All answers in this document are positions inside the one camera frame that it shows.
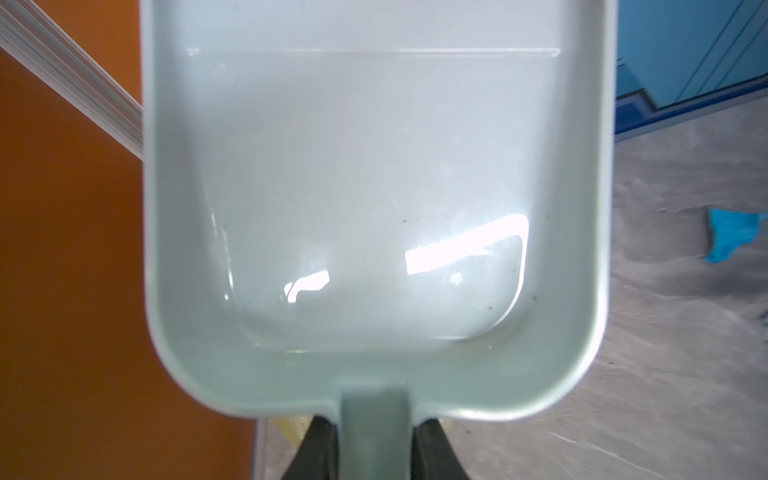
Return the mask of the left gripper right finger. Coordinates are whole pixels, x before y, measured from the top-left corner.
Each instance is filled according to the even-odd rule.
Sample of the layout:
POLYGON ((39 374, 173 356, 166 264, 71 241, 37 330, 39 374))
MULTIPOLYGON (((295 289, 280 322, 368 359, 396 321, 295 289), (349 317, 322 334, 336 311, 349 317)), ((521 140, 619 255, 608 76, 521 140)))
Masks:
POLYGON ((411 453, 413 480, 469 480, 437 419, 414 429, 411 453))

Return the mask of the blue paper scrap far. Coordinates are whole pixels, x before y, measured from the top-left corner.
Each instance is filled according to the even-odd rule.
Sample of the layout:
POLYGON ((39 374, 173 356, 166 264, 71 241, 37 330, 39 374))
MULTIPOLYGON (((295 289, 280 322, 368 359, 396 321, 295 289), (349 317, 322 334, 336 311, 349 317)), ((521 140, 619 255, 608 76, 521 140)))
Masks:
POLYGON ((727 260, 742 245, 752 243, 760 233, 767 213, 746 213, 711 208, 707 214, 711 247, 705 257, 710 264, 727 260))

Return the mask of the left aluminium corner post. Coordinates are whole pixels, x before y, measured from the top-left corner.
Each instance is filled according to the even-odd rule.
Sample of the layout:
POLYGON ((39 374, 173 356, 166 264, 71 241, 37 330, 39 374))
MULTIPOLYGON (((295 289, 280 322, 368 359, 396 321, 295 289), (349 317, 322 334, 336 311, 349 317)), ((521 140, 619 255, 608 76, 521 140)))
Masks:
POLYGON ((1 48, 137 158, 142 107, 33 1, 1 3, 1 48))

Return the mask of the teal dustpan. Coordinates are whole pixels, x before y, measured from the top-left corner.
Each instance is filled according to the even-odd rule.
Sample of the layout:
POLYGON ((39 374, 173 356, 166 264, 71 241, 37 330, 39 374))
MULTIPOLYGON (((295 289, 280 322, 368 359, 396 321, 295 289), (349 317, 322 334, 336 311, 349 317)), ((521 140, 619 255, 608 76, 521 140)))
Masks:
POLYGON ((567 395, 607 320, 614 1, 144 1, 146 318, 337 479, 567 395))

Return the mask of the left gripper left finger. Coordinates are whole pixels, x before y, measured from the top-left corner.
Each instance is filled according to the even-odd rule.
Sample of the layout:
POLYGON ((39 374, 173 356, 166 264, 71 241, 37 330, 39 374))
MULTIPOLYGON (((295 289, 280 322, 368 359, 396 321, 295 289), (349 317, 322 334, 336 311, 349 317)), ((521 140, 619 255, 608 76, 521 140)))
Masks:
POLYGON ((334 480, 338 478, 336 426, 315 416, 282 480, 334 480))

